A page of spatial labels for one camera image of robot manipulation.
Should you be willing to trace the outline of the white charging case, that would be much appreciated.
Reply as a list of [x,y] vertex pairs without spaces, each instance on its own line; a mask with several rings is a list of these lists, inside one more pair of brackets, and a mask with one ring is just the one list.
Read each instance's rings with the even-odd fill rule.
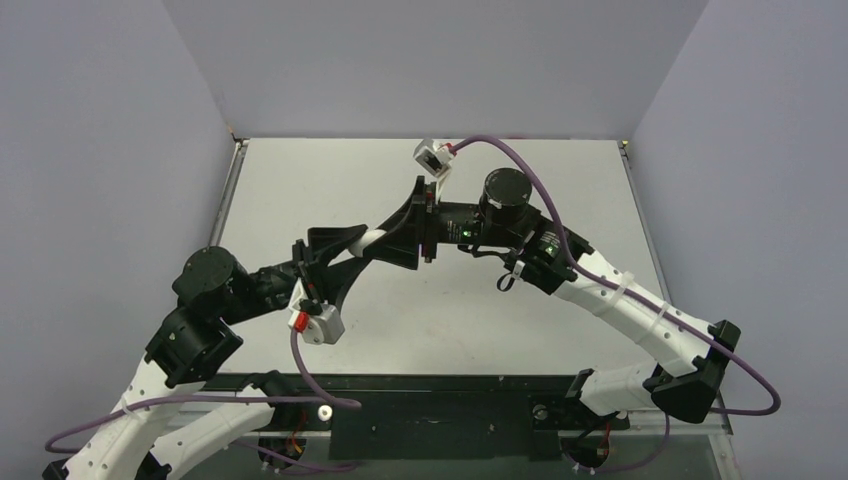
[[361,237],[355,240],[347,250],[355,257],[363,258],[365,249],[379,240],[386,234],[385,230],[373,229],[367,230]]

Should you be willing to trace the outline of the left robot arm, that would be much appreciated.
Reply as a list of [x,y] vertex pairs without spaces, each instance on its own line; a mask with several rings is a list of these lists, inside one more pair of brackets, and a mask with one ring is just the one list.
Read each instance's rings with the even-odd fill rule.
[[179,479],[246,433],[291,427],[307,405],[349,407],[316,383],[300,393],[276,371],[250,375],[229,396],[203,388],[242,346],[237,323],[284,310],[294,339],[337,341],[343,297],[383,236],[363,225],[313,228],[289,261],[252,273],[223,247],[196,251],[174,281],[175,309],[114,409],[84,425],[90,438],[80,447],[50,438],[45,448],[57,460],[43,477]]

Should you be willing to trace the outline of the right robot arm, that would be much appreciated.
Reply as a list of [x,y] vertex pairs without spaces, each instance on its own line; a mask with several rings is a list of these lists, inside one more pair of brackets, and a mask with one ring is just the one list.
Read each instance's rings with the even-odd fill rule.
[[513,280],[533,285],[585,309],[646,351],[652,359],[645,365],[578,374],[563,402],[566,418],[578,427],[643,408],[687,423],[703,422],[739,328],[683,313],[672,322],[670,305],[613,267],[588,241],[571,233],[562,247],[553,221],[530,204],[531,195],[530,180],[512,168],[489,173],[477,203],[439,201],[435,184],[417,179],[404,205],[349,250],[407,269],[434,259],[440,244],[453,244],[474,257],[495,256],[507,271],[500,288]]

